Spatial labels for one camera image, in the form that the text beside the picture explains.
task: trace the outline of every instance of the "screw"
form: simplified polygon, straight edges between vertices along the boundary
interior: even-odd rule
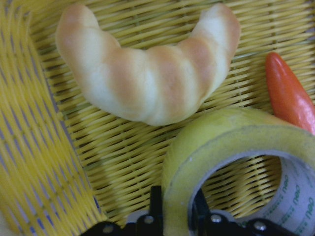
[[[146,215],[143,219],[144,223],[150,225],[154,222],[154,218],[153,216],[150,216],[150,215]]]
[[[110,234],[114,231],[114,226],[113,225],[105,225],[103,228],[103,233],[104,234]]]
[[[213,214],[210,219],[213,223],[220,223],[222,221],[222,217],[217,214]]]
[[[265,231],[267,229],[267,226],[261,221],[256,221],[254,223],[254,228],[259,231]]]

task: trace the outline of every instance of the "basket weave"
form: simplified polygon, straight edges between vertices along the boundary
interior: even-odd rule
[[[167,148],[187,123],[228,106],[272,112],[269,51],[281,54],[315,100],[313,1],[223,1],[242,26],[229,75],[196,114],[165,127],[117,118],[82,96],[54,41],[73,2],[0,0],[0,210],[17,232],[78,235],[106,218],[123,224],[147,207]],[[123,46],[145,49],[187,38],[200,11],[217,1],[81,2]],[[248,157],[217,171],[203,190],[210,207],[240,217],[269,201],[280,176],[277,157]]]

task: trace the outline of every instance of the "packing tape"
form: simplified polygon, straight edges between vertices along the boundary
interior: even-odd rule
[[[216,170],[248,156],[281,159],[280,186],[269,203],[239,222],[262,217],[302,236],[315,233],[315,136],[268,113],[226,108],[207,113],[176,137],[162,171],[164,235],[193,235],[192,202]]]

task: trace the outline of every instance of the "black metal bracket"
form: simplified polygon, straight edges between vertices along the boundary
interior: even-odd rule
[[[240,226],[226,211],[209,210],[201,190],[192,206],[189,229],[196,236],[296,236],[267,219],[253,219],[246,226]],[[120,228],[113,222],[100,222],[81,236],[163,236],[162,192],[160,186],[153,186],[148,213],[128,222]]]

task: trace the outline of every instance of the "tape roll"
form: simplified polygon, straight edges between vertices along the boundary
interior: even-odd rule
[[[315,233],[315,137],[268,113],[226,108],[185,127],[170,146],[162,171],[164,235],[193,235],[192,202],[203,182],[243,157],[278,156],[282,179],[272,200],[251,216],[270,219],[303,236]]]

